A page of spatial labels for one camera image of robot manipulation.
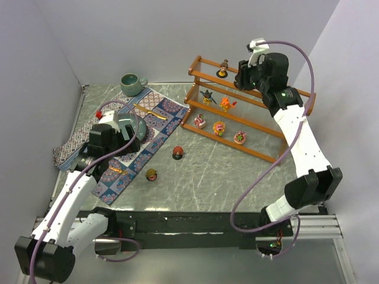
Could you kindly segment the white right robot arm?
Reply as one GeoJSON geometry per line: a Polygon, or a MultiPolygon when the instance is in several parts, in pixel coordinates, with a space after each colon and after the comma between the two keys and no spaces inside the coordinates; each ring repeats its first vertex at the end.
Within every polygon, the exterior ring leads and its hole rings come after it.
{"type": "Polygon", "coordinates": [[[255,64],[247,60],[239,62],[234,85],[241,91],[256,89],[261,93],[264,105],[285,137],[297,176],[285,185],[282,197],[262,209],[259,222],[267,225],[329,200],[343,174],[325,158],[310,128],[298,90],[287,84],[287,56],[268,53],[256,59],[255,64]]]}

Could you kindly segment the orange fox figurine toy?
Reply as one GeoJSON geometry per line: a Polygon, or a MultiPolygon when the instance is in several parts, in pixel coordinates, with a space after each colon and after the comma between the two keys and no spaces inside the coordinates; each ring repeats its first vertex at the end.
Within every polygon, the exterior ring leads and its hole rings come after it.
{"type": "Polygon", "coordinates": [[[231,108],[235,108],[237,102],[234,101],[234,102],[230,102],[228,97],[223,97],[220,101],[220,108],[224,111],[224,112],[228,112],[229,109],[231,108]]]}

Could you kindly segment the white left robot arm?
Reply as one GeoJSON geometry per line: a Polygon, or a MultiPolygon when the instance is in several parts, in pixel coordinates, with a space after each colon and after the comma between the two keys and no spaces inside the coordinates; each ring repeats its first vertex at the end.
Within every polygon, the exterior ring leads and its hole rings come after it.
{"type": "Polygon", "coordinates": [[[115,211],[94,209],[76,229],[72,228],[86,196],[97,186],[113,157],[140,150],[140,124],[95,124],[69,169],[66,184],[44,220],[28,237],[19,237],[14,249],[23,274],[63,283],[75,260],[100,235],[118,233],[115,211]]]}

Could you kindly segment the pink bear clover toy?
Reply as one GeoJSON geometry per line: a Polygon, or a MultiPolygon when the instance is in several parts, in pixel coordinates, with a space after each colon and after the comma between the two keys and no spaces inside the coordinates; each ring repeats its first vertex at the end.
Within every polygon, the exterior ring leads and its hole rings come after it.
{"type": "Polygon", "coordinates": [[[247,135],[244,131],[238,131],[234,137],[233,140],[238,145],[243,145],[246,141],[247,135]]]}

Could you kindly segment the brown-haired bun figurine toy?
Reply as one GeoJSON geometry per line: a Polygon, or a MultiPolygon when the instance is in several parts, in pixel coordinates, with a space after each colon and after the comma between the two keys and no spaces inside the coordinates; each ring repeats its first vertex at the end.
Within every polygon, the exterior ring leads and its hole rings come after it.
{"type": "Polygon", "coordinates": [[[227,59],[224,59],[223,62],[219,66],[219,70],[216,71],[216,76],[218,78],[224,79],[228,76],[228,67],[229,67],[229,61],[227,59]]]}

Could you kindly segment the strawberry cake toy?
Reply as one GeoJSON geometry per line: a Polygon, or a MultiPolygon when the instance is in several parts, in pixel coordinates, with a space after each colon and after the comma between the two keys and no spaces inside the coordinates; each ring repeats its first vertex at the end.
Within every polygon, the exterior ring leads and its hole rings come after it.
{"type": "Polygon", "coordinates": [[[202,129],[206,126],[206,120],[203,114],[199,114],[194,118],[194,124],[198,129],[202,129]]]}

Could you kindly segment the pink sunflower pig toy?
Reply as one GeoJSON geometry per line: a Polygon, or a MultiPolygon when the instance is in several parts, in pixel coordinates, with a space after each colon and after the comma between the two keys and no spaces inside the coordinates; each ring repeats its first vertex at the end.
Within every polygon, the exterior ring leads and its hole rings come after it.
{"type": "Polygon", "coordinates": [[[217,121],[213,124],[214,134],[222,137],[225,132],[225,123],[222,121],[217,121]]]}

